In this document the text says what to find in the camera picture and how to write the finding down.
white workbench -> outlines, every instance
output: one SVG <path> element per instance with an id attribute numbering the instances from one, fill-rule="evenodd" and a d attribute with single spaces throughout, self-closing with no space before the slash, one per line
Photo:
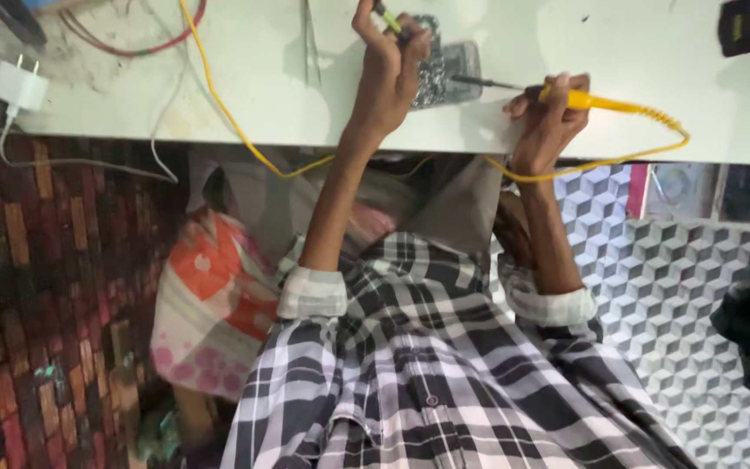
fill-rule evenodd
<path id="1" fill-rule="evenodd" d="M 118 47 L 160 42 L 165 33 L 141 1 L 113 0 L 80 10 L 78 17 Z M 356 4 L 337 1 L 349 3 L 350 11 Z M 177 0 L 149 2 L 173 32 L 181 29 Z M 530 84 L 546 73 L 589 71 L 593 93 L 672 114 L 693 134 L 693 143 L 662 159 L 750 163 L 750 54 L 722 57 L 718 0 L 391 0 L 388 5 L 398 13 L 402 3 L 450 11 L 440 16 L 443 42 L 477 41 L 488 78 Z M 189 5 L 194 10 L 195 0 Z M 362 45 L 323 50 L 322 87 L 315 80 L 307 84 L 302 7 L 302 0 L 210 0 L 199 27 L 218 91 L 255 143 L 333 146 L 351 111 Z M 319 42 L 349 33 L 347 23 L 326 26 L 322 19 L 315 19 Z M 181 48 L 118 59 L 62 30 L 57 17 L 42 23 L 49 44 L 40 70 L 52 79 L 47 105 L 17 122 L 35 133 L 148 138 L 182 69 Z M 236 143 L 207 97 L 197 49 L 192 41 L 189 46 L 193 72 L 158 137 Z M 507 152 L 516 130 L 501 108 L 511 97 L 486 90 L 477 102 L 413 112 L 383 147 Z M 565 155 L 612 157 L 677 138 L 645 119 L 596 110 Z"/>

black and white checkered shirt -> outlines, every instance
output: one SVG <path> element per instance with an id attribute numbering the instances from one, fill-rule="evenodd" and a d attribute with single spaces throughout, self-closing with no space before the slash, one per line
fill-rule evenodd
<path id="1" fill-rule="evenodd" d="M 342 274 L 301 247 L 222 468 L 694 466 L 588 291 L 500 307 L 473 261 L 406 233 Z"/>

brick pattern wall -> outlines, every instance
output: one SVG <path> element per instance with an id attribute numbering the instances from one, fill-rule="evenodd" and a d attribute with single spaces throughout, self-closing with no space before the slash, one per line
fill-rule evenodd
<path id="1" fill-rule="evenodd" d="M 16 161 L 151 159 L 141 144 L 112 140 L 14 137 L 8 152 Z M 129 320 L 143 389 L 154 380 L 158 276 L 181 219 L 175 193 L 99 168 L 0 159 L 0 468 L 127 464 L 108 330 Z"/>

man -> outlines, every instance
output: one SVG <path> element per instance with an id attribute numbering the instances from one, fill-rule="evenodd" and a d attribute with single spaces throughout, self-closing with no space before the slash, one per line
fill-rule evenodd
<path id="1" fill-rule="evenodd" d="M 368 45 L 354 111 L 305 241 L 281 262 L 279 322 L 222 467 L 694 466 L 631 365 L 600 343 L 551 181 L 520 187 L 534 272 L 507 293 L 512 308 L 491 301 L 481 256 L 469 255 L 488 249 L 501 182 L 481 159 L 456 177 L 463 197 L 438 195 L 428 207 L 437 218 L 425 209 L 417 229 L 341 257 L 361 175 L 405 119 L 429 54 L 429 32 L 406 16 L 406 45 L 376 30 L 372 4 L 360 1 L 352 25 Z M 511 164 L 521 175 L 553 172 L 587 123 L 566 102 L 589 77 L 547 82 L 545 106 L 519 97 L 505 108 L 526 119 Z M 485 193 L 495 195 L 491 210 L 480 206 Z"/>

power adapter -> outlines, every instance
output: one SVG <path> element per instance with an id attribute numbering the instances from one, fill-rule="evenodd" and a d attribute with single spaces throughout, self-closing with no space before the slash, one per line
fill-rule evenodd
<path id="1" fill-rule="evenodd" d="M 22 68 L 22 55 L 16 65 L 0 60 L 0 100 L 7 102 L 5 128 L 10 129 L 19 109 L 38 111 L 48 90 L 48 80 L 37 75 L 39 62 L 33 70 Z"/>

